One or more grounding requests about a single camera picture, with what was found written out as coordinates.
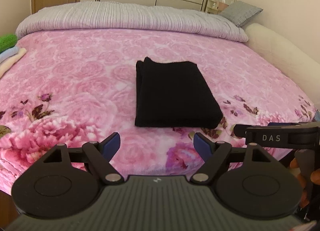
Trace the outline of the right hand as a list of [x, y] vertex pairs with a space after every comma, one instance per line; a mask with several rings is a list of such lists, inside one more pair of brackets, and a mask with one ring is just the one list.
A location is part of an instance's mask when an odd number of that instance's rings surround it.
[[309, 204], [309, 194], [307, 191], [308, 181], [311, 181], [315, 185], [319, 185], [319, 169], [313, 171], [311, 174], [307, 174], [305, 169], [301, 169], [301, 164], [294, 158], [290, 163], [291, 169], [299, 169], [300, 173], [296, 176], [300, 185], [303, 188], [302, 197], [299, 203], [300, 208], [305, 208]]

